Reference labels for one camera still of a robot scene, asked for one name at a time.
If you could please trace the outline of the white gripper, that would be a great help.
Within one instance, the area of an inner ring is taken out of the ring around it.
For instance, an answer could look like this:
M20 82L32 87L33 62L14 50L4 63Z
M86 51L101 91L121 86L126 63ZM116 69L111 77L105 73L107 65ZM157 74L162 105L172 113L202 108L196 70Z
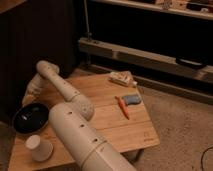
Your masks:
M27 105L33 102L41 94L44 83L45 80L39 74L36 74L27 85L22 104Z

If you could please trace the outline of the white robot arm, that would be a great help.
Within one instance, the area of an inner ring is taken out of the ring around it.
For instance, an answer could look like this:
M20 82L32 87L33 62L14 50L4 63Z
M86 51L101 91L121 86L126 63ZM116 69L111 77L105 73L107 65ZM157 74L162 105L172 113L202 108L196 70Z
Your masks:
M59 75L59 67L40 60L28 83L25 98L38 95L48 80L64 98L50 109L49 123L81 171L136 171L89 123L95 111L91 101Z

